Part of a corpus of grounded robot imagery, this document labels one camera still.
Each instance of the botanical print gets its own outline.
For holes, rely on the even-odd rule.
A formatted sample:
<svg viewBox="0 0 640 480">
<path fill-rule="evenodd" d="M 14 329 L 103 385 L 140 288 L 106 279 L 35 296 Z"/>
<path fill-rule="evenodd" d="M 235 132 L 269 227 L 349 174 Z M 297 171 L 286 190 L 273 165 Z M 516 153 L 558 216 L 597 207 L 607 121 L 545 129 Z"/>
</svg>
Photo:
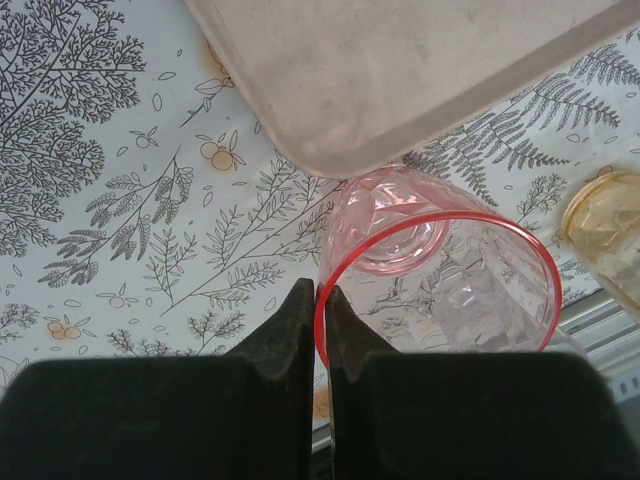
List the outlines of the botanical print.
<svg viewBox="0 0 640 480">
<path fill-rule="evenodd" d="M 639 66 L 633 30 L 403 161 L 534 232 L 568 305 L 598 285 L 560 217 L 586 182 L 636 168 Z M 341 187 L 274 149 L 182 2 L 0 0 L 0 395 L 42 359 L 228 351 L 317 281 Z M 434 303 L 432 278 L 407 301 L 401 278 L 358 282 L 385 336 Z"/>
</svg>

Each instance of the tablecloth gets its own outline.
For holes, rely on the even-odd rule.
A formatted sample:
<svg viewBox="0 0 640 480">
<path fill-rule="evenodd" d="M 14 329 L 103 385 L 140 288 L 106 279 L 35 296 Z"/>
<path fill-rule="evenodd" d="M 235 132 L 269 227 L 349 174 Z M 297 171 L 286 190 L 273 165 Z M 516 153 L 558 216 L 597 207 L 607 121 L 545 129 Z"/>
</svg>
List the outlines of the tablecloth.
<svg viewBox="0 0 640 480">
<path fill-rule="evenodd" d="M 274 150 L 180 0 L 0 11 L 0 394 L 36 360 L 221 354 L 316 279 L 340 183 Z M 638 65 L 633 30 L 401 160 L 535 232 L 569 304 L 598 285 L 559 220 L 638 170 Z"/>
</svg>

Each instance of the red rim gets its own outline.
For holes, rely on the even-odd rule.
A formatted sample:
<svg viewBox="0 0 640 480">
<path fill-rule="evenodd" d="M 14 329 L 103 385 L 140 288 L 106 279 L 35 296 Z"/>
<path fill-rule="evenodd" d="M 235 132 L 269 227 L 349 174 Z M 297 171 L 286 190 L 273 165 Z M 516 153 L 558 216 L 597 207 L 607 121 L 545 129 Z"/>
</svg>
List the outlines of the red rim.
<svg viewBox="0 0 640 480">
<path fill-rule="evenodd" d="M 517 223 L 512 222 L 511 220 L 507 220 L 506 218 L 499 217 L 497 215 L 491 215 L 489 213 L 484 212 L 474 212 L 469 210 L 452 210 L 452 211 L 442 211 L 442 212 L 431 212 L 431 213 L 423 213 L 421 215 L 416 215 L 415 217 L 408 218 L 407 220 L 403 220 L 402 222 L 396 223 L 386 229 L 379 231 L 378 233 L 372 235 L 367 238 L 362 244 L 360 244 L 357 248 L 351 251 L 339 264 L 338 266 L 331 272 L 329 278 L 327 279 L 326 285 L 320 284 L 318 286 L 318 297 L 316 302 L 316 310 L 315 310 L 315 318 L 314 318 L 314 337 L 316 343 L 316 349 L 318 350 L 318 355 L 320 355 L 320 360 L 324 364 L 325 368 L 328 368 L 329 362 L 327 359 L 327 349 L 326 349 L 326 341 L 325 341 L 325 325 L 324 325 L 324 307 L 329 298 L 329 294 L 331 290 L 338 282 L 340 276 L 344 273 L 344 271 L 365 251 L 371 248 L 376 243 L 393 235 L 394 233 L 398 233 L 401 230 L 406 228 L 415 227 L 422 223 L 429 222 L 439 222 L 444 220 L 477 220 L 480 222 L 491 223 L 493 225 L 497 225 L 499 227 L 506 228 L 510 230 L 520 237 L 522 237 L 531 248 L 542 258 L 543 262 L 546 264 L 547 269 L 551 273 L 551 283 L 553 284 L 554 289 L 554 312 L 553 319 L 551 321 L 551 325 L 549 326 L 549 330 L 547 334 L 540 344 L 539 350 L 543 350 L 549 341 L 551 340 L 551 336 L 558 325 L 558 320 L 560 319 L 560 310 L 562 307 L 562 283 L 560 281 L 560 273 L 558 273 L 558 269 L 555 265 L 553 257 L 549 253 L 549 251 L 545 248 L 545 246 L 534 237 L 527 230 L 524 230 Z"/>
</svg>

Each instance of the pink plastic cup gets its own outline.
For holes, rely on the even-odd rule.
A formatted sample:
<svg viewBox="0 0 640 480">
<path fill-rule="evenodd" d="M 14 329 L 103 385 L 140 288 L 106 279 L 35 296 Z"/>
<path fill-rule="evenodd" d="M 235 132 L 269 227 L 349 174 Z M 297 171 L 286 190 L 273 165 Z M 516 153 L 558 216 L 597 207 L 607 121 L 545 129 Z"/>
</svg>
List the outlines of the pink plastic cup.
<svg viewBox="0 0 640 480">
<path fill-rule="evenodd" d="M 336 198 L 315 311 L 339 285 L 400 351 L 542 350 L 562 303 L 553 258 L 531 233 L 473 195 L 406 167 L 351 180 Z"/>
</svg>

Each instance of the white plastic tray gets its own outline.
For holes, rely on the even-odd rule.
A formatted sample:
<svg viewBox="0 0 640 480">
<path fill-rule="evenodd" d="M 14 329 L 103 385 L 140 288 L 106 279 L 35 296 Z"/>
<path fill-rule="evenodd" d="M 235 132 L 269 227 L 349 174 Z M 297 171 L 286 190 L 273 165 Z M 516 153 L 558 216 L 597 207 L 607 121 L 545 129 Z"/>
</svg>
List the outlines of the white plastic tray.
<svg viewBox="0 0 640 480">
<path fill-rule="evenodd" d="M 640 22 L 637 0 L 185 0 L 276 147 L 346 178 Z"/>
</svg>

